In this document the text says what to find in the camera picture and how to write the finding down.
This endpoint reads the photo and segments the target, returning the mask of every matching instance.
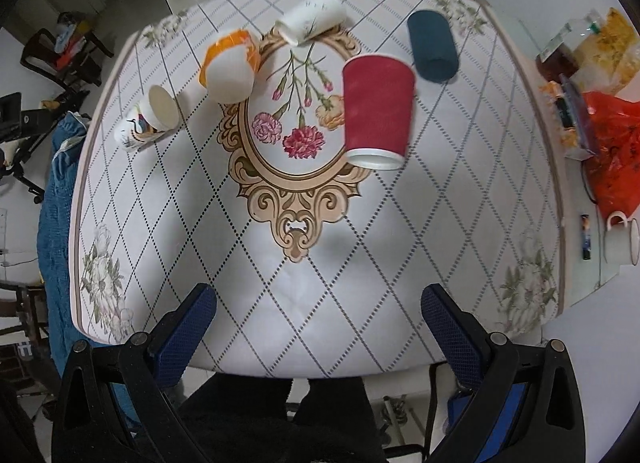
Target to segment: red paper cup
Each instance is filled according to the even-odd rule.
[[[414,110],[414,71],[395,57],[365,54],[345,63],[342,80],[347,161],[376,170],[401,168]]]

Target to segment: diamond pattern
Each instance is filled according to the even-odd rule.
[[[436,0],[343,1],[363,52],[408,62],[406,18],[440,10]],[[500,286],[517,264],[520,234],[538,231],[555,281],[564,268],[536,111],[491,24],[484,35],[454,31],[460,72],[444,85],[417,78],[404,167],[361,182],[347,215],[323,223],[300,263],[284,257],[269,223],[252,219],[218,143],[222,110],[196,77],[217,31],[266,33],[299,2],[212,0],[189,10],[167,48],[139,40],[128,51],[94,120],[98,139],[81,166],[80,241],[70,252],[84,255],[96,225],[108,227],[137,329],[151,329],[194,284],[209,282],[218,314],[191,364],[217,371],[346,377],[442,360],[420,315],[420,293],[431,283],[444,284],[487,328],[504,329]],[[116,149],[114,125],[153,84],[176,96],[180,128],[134,154]],[[80,300],[84,333],[112,341],[86,296]],[[545,320],[556,312],[549,306]]]

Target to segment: snack bag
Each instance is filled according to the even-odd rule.
[[[599,34],[588,36],[574,51],[580,69],[572,76],[581,91],[617,94],[640,71],[640,38],[615,8]]]

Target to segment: pink carnation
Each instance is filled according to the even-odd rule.
[[[324,136],[317,127],[305,125],[293,129],[291,136],[285,136],[282,144],[290,158],[315,158],[324,145]]]
[[[268,112],[256,114],[251,127],[255,137],[262,143],[274,144],[282,136],[282,124]]]

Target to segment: mug handle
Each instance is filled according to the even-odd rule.
[[[611,221],[613,220],[613,218],[622,219],[622,222],[625,223],[625,228],[628,227],[629,218],[626,217],[624,212],[621,212],[620,210],[616,210],[615,212],[610,213],[609,217],[607,218],[607,232],[611,230],[611,227],[612,227]]]

